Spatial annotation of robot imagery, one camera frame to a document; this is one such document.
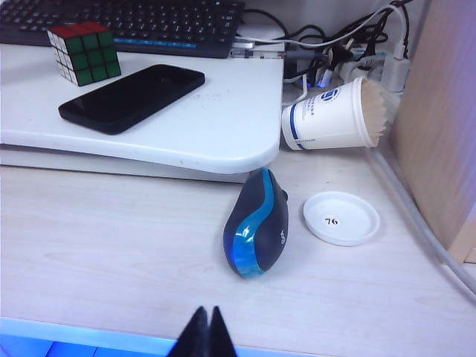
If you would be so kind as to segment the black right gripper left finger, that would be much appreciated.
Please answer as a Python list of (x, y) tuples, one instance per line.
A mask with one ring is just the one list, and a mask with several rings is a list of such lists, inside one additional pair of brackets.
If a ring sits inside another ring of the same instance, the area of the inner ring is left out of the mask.
[(169, 357), (208, 355), (208, 315), (205, 308), (200, 306), (169, 351)]

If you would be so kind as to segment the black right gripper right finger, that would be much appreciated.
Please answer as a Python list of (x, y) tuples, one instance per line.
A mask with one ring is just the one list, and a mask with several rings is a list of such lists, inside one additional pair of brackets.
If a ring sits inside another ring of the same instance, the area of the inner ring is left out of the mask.
[(237, 352), (218, 306), (213, 308), (210, 323), (210, 356), (237, 357)]

